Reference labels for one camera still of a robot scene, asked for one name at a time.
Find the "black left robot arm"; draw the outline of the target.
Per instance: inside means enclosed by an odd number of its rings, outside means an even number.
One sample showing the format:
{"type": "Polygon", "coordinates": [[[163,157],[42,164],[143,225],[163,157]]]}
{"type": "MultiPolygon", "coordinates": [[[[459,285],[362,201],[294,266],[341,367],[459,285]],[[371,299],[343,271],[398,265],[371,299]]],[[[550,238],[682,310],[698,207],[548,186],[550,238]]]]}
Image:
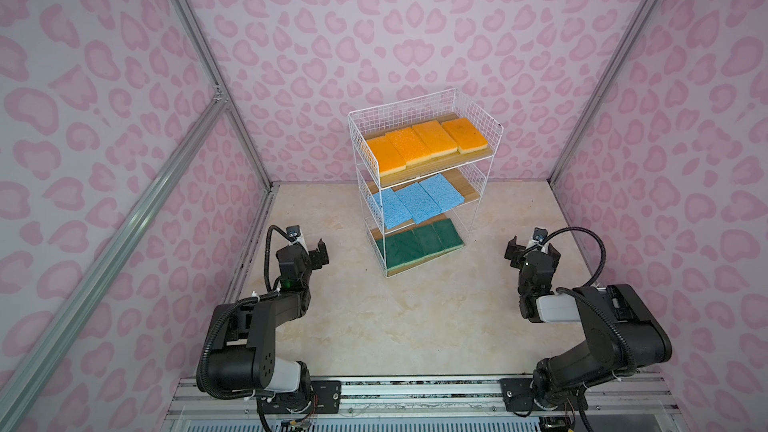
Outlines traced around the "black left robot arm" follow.
{"type": "Polygon", "coordinates": [[[290,413],[314,405],[308,366],[276,353],[277,328],[306,315],[312,273],[329,263],[327,247],[306,247],[298,225],[267,229],[267,292],[215,307],[196,369],[198,389],[214,399],[260,399],[290,413]]]}

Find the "green sponge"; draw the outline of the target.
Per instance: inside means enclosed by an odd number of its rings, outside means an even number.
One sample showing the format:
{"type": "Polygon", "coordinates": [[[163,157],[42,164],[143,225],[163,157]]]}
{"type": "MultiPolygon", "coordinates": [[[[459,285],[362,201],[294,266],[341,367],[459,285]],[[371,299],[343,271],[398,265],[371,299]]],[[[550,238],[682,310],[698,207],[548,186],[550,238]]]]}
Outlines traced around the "green sponge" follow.
{"type": "Polygon", "coordinates": [[[442,241],[432,224],[416,228],[413,232],[424,258],[432,258],[444,253],[442,241]]]}
{"type": "Polygon", "coordinates": [[[441,251],[448,253],[464,247],[464,241],[451,219],[443,219],[432,224],[441,244],[441,251]]]}
{"type": "Polygon", "coordinates": [[[422,245],[413,230],[401,233],[398,237],[400,238],[399,246],[403,265],[417,262],[425,256],[422,245]]]}
{"type": "Polygon", "coordinates": [[[384,239],[376,241],[378,250],[382,253],[387,270],[394,270],[408,264],[403,265],[400,254],[400,238],[397,235],[387,236],[384,239]]]}

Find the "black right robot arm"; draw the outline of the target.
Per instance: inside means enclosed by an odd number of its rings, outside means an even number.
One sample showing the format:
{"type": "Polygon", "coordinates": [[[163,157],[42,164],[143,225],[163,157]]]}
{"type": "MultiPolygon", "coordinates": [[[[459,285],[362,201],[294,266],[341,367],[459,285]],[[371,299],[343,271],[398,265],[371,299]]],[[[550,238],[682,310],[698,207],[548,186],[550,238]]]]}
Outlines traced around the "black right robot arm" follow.
{"type": "Polygon", "coordinates": [[[522,318],[534,324],[578,323],[584,334],[578,345],[540,360],[529,381],[501,380],[506,410],[521,418],[539,411],[585,413],[590,388],[631,377],[673,354],[668,334],[631,285],[598,286],[607,248],[595,232],[583,231],[599,250],[590,278],[580,287],[553,285],[561,254],[551,242],[572,230],[536,228],[527,243],[511,239],[505,249],[505,259],[518,272],[522,318]]]}

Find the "blue sponge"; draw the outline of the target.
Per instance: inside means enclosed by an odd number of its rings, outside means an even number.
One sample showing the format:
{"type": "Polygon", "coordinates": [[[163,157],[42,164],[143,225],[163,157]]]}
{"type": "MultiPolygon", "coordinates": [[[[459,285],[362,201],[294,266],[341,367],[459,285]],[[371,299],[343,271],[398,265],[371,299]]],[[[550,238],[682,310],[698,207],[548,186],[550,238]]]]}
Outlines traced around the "blue sponge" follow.
{"type": "Polygon", "coordinates": [[[369,202],[375,213],[382,213],[386,230],[399,227],[412,219],[412,215],[392,189],[372,195],[369,202]]]}
{"type": "Polygon", "coordinates": [[[420,183],[413,183],[404,187],[396,191],[395,195],[411,214],[415,224],[426,222],[442,213],[440,206],[420,183]]]}
{"type": "Polygon", "coordinates": [[[443,174],[431,176],[420,182],[421,187],[439,206],[442,213],[452,210],[465,202],[464,196],[443,174]]]}

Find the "orange sponge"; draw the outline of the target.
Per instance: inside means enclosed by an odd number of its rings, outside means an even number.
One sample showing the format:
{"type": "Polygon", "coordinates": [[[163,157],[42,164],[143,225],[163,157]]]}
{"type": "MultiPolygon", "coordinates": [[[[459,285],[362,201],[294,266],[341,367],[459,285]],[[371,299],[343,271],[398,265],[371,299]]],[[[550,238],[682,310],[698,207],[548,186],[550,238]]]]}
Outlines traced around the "orange sponge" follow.
{"type": "Polygon", "coordinates": [[[405,159],[386,136],[379,136],[366,141],[376,159],[379,176],[384,177],[404,171],[407,167],[405,159]]]}
{"type": "Polygon", "coordinates": [[[455,140],[436,120],[415,124],[412,129],[429,149],[432,158],[444,157],[458,151],[455,140]]]}
{"type": "Polygon", "coordinates": [[[385,137],[404,159],[407,167],[413,167],[432,158],[432,152],[412,127],[387,132],[385,137]]]}
{"type": "Polygon", "coordinates": [[[460,154],[469,154],[488,147],[488,141],[467,118],[445,121],[441,126],[457,144],[460,154]]]}

